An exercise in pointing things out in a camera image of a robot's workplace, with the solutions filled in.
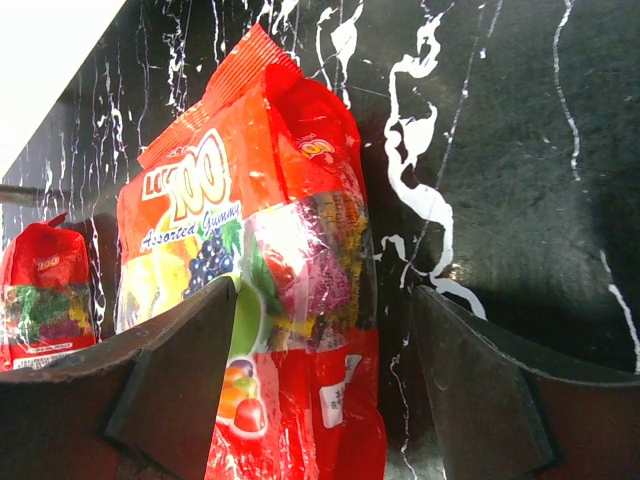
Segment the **brand logo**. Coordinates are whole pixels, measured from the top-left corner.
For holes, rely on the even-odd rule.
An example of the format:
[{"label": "brand logo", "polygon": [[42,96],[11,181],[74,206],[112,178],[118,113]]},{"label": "brand logo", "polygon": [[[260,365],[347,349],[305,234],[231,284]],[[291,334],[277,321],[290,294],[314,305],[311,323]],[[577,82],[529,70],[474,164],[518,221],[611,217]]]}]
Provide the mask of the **brand logo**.
[{"label": "brand logo", "polygon": [[314,157],[323,152],[335,152],[333,146],[331,146],[329,142],[321,138],[315,138],[307,142],[302,142],[300,144],[300,150],[302,150],[303,155],[307,158]]},{"label": "brand logo", "polygon": [[228,203],[231,194],[227,152],[216,129],[197,146],[178,147],[170,155],[178,150],[184,154],[180,163],[147,172],[142,187],[143,201],[169,195],[172,224],[200,215],[207,204]]},{"label": "brand logo", "polygon": [[36,269],[38,272],[46,270],[47,268],[55,267],[60,263],[60,257],[55,255],[54,257],[47,258],[46,260],[36,260]]}]

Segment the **red candy bag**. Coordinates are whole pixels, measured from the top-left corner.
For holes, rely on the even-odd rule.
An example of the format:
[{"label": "red candy bag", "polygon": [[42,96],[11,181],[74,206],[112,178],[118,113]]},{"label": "red candy bag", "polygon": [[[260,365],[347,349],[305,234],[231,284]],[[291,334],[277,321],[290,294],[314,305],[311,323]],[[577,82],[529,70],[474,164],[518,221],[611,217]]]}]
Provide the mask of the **red candy bag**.
[{"label": "red candy bag", "polygon": [[0,266],[0,372],[44,367],[95,344],[89,315],[89,261],[82,235],[29,225]]},{"label": "red candy bag", "polygon": [[382,479],[373,249],[342,102],[255,26],[138,161],[117,331],[217,277],[238,289],[205,478]]}]

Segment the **small red candy bag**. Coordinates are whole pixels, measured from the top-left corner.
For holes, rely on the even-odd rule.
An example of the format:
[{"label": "small red candy bag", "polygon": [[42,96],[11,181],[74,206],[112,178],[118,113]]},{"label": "small red candy bag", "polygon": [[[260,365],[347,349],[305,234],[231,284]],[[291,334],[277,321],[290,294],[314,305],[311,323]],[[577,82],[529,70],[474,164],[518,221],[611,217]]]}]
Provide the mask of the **small red candy bag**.
[{"label": "small red candy bag", "polygon": [[96,343],[82,235],[56,228],[66,214],[29,225],[0,266],[0,372],[41,368]]}]

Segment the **white wall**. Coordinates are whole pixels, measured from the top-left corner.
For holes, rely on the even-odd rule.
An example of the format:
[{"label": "white wall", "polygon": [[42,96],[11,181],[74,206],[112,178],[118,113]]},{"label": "white wall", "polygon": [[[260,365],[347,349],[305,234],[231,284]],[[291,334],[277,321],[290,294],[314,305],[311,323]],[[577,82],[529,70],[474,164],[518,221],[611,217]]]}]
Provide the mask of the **white wall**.
[{"label": "white wall", "polygon": [[0,177],[125,0],[16,0],[0,16]]}]

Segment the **black marble surface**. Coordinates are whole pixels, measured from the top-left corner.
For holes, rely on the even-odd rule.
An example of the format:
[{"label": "black marble surface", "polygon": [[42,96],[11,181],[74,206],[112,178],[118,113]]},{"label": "black marble surface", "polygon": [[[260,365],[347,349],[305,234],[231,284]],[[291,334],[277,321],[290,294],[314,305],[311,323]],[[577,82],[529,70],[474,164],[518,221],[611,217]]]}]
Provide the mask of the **black marble surface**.
[{"label": "black marble surface", "polygon": [[638,373],[633,0],[129,0],[4,178],[68,201],[5,205],[5,245],[70,208],[91,240],[108,335],[119,188],[256,21],[361,129],[388,479],[444,478],[408,329],[416,285],[556,351]]}]

